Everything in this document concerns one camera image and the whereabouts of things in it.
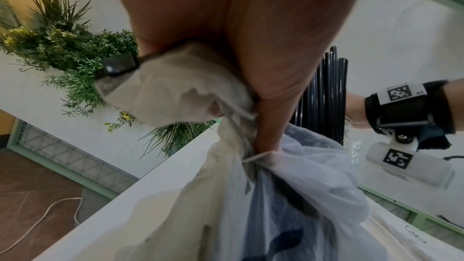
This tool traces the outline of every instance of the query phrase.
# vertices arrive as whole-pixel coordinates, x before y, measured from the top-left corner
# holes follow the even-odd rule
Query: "white plastic bag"
[[[167,219],[115,260],[387,260],[360,226],[368,204],[339,144],[289,126],[283,152],[253,156],[253,100],[232,72],[209,47],[189,43],[146,61],[121,85],[106,81],[107,102],[154,127],[209,120],[217,105],[224,114],[220,141]]]

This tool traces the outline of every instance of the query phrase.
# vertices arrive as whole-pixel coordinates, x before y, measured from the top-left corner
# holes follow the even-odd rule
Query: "crumpled plastic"
[[[289,125],[281,151],[254,155],[253,93],[210,47],[184,44],[118,80],[104,99],[153,127],[208,121],[217,107],[224,117],[166,220],[115,261],[388,259],[360,226],[369,205],[343,147]]]

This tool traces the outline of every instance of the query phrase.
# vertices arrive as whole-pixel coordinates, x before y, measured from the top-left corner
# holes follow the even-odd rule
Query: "hand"
[[[365,99],[366,97],[359,96],[351,92],[347,93],[347,109],[345,115],[351,119],[351,123],[356,129],[371,128],[366,117],[366,107],[364,105]]]
[[[196,37],[234,58],[259,97],[257,153],[277,150],[355,0],[122,0],[141,55]]]

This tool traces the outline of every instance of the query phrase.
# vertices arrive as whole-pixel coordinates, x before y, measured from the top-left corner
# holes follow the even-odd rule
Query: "white wall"
[[[91,6],[88,17],[94,31],[129,28],[119,0],[92,0]],[[139,161],[145,141],[138,140],[152,130],[147,125],[107,132],[104,123],[117,118],[111,106],[97,109],[90,118],[64,116],[60,99],[65,92],[42,86],[42,72],[19,72],[20,66],[10,65],[16,59],[0,53],[0,109],[139,178],[165,160],[156,148]]]
[[[464,6],[450,0],[359,0],[333,42],[349,60],[348,89],[361,95],[408,81],[464,77]],[[361,182],[432,215],[464,224],[464,161],[454,160],[456,177],[448,190],[410,183],[366,162],[374,142],[389,139],[353,130],[362,141]],[[464,136],[451,138],[444,157],[464,155]]]

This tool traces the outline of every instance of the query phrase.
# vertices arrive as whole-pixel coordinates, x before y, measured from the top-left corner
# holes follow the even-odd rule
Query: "floor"
[[[109,200],[10,150],[0,150],[0,252],[11,246],[54,202],[83,197],[82,222]],[[31,261],[74,227],[79,201],[55,205],[47,217],[0,261]]]

